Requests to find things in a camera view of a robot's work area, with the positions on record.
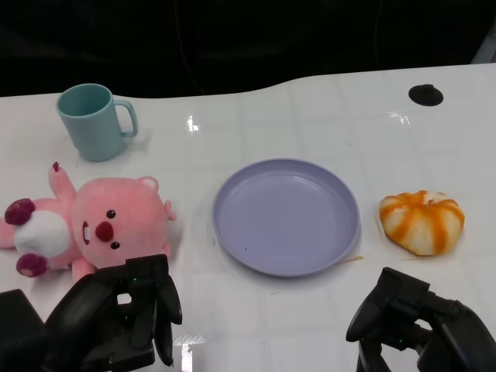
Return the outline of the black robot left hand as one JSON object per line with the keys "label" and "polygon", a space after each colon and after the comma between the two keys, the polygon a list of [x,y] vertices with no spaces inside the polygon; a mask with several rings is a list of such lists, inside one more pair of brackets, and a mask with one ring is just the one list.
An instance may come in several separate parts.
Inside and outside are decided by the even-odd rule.
{"label": "black robot left hand", "polygon": [[46,371],[132,371],[159,358],[170,367],[180,298],[167,256],[127,260],[83,276],[46,321]]}

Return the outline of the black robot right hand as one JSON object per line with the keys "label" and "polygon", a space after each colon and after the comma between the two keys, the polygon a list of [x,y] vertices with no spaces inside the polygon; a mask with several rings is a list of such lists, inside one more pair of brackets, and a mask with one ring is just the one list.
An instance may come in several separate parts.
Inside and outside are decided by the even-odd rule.
{"label": "black robot right hand", "polygon": [[382,347],[414,350],[420,371],[493,371],[495,340],[460,301],[390,267],[362,302],[346,332],[358,344],[358,371],[387,371]]}

